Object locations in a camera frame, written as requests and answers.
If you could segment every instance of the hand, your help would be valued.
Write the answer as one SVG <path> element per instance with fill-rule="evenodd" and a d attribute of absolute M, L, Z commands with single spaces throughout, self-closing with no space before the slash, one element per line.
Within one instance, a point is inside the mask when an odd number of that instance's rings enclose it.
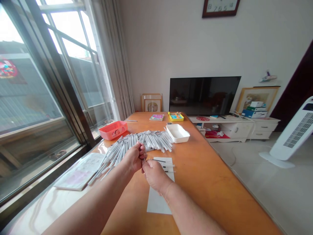
<path fill-rule="evenodd" d="M 130 171 L 135 173 L 141 168 L 141 161 L 147 156 L 146 147 L 137 141 L 136 145 L 127 150 L 121 164 L 129 166 Z"/>
<path fill-rule="evenodd" d="M 162 196 L 165 195 L 169 185 L 174 183 L 163 170 L 161 164 L 157 161 L 145 159 L 141 161 L 142 171 L 149 185 Z"/>

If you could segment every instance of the tiled floor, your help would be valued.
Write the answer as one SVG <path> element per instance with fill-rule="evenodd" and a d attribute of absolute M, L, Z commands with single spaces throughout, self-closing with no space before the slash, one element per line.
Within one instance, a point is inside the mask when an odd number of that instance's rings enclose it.
<path fill-rule="evenodd" d="M 313 135 L 290 158 L 296 167 L 281 169 L 258 155 L 280 134 L 265 142 L 211 144 L 286 234 L 312 234 Z"/>

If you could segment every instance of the red plastic basket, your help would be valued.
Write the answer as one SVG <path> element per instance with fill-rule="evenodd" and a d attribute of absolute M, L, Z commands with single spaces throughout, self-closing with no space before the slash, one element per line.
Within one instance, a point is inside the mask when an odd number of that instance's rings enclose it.
<path fill-rule="evenodd" d="M 101 137 L 106 140 L 112 140 L 127 131 L 127 122 L 116 121 L 99 129 Z"/>

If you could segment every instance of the fan vent grille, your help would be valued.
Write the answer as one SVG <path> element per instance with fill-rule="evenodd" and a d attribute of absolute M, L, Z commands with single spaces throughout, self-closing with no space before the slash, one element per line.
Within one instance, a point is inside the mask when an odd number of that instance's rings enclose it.
<path fill-rule="evenodd" d="M 295 144 L 301 139 L 304 133 L 310 128 L 313 124 L 313 113 L 307 113 L 293 133 L 289 136 L 287 141 L 284 143 L 284 146 L 293 148 Z"/>

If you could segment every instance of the white tv stand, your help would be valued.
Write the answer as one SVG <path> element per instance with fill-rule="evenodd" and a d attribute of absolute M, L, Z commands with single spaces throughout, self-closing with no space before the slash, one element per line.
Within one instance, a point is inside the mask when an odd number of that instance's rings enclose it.
<path fill-rule="evenodd" d="M 240 118 L 240 117 L 221 117 L 218 118 L 209 118 L 209 121 L 198 120 L 197 117 L 202 116 L 188 116 L 192 123 L 198 124 L 201 123 L 201 128 L 210 128 L 212 129 L 212 124 L 220 124 L 221 130 L 226 134 L 230 139 L 221 139 L 221 138 L 209 138 L 209 142 L 232 142 L 232 141 L 241 141 L 245 142 L 247 139 L 269 139 L 271 133 L 275 130 L 278 125 L 279 119 L 267 117 L 267 118 L 253 118 L 252 120 Z"/>

